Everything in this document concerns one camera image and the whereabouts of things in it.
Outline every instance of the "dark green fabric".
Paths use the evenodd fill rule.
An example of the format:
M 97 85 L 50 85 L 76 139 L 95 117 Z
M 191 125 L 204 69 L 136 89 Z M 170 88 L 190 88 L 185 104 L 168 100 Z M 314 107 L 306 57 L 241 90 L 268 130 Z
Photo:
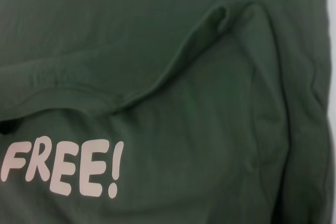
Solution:
M 1 0 L 0 121 L 21 119 L 0 135 L 1 223 L 330 223 L 326 12 L 326 0 Z M 42 136 L 50 176 L 29 181 Z M 109 143 L 92 156 L 106 163 L 90 176 L 98 197 L 80 189 L 90 140 Z M 50 185 L 63 141 L 78 146 L 69 195 Z

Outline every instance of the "exclamation mark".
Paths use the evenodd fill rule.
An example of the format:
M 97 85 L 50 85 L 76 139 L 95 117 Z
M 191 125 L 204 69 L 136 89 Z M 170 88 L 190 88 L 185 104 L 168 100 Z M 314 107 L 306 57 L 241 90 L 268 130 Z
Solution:
M 112 159 L 112 178 L 117 180 L 119 178 L 119 170 L 120 170 L 120 159 L 122 150 L 124 148 L 124 142 L 118 142 L 114 147 L 113 151 L 113 159 Z M 114 199 L 117 195 L 117 185 L 116 183 L 112 183 L 109 186 L 109 196 L 111 199 Z

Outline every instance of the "white background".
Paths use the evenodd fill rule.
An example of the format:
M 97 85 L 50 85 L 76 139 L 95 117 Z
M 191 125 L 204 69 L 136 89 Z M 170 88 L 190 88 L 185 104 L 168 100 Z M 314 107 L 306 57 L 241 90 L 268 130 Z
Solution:
M 336 0 L 328 0 L 330 23 L 332 79 L 330 89 L 329 119 L 334 140 L 336 139 Z M 336 224 L 336 206 L 334 207 L 333 224 Z

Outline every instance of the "green t-shirt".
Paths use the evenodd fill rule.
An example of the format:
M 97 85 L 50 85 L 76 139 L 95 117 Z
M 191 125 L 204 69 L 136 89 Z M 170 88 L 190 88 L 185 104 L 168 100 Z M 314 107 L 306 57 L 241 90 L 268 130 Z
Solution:
M 1 0 L 0 223 L 330 223 L 326 12 Z

